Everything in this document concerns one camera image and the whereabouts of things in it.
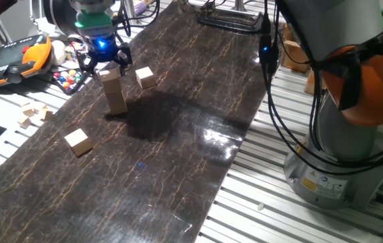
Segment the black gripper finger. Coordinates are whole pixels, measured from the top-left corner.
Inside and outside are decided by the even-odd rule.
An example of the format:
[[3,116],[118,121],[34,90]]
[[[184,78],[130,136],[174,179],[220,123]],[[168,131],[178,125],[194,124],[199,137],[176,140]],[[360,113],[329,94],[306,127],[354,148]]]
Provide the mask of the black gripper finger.
[[117,54],[115,56],[115,63],[119,66],[119,74],[124,76],[132,65],[131,50],[128,43],[121,43],[117,47]]
[[77,51],[76,57],[81,72],[93,75],[94,69],[99,63],[99,54],[95,50],[91,50],[87,53]]

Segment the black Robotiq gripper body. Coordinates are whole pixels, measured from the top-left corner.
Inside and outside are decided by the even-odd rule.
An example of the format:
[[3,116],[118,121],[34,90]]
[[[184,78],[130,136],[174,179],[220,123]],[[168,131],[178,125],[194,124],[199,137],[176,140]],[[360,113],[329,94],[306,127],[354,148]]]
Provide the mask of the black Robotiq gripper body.
[[117,33],[108,37],[96,37],[88,39],[88,52],[95,50],[99,54],[99,63],[115,61],[117,47],[126,43]]

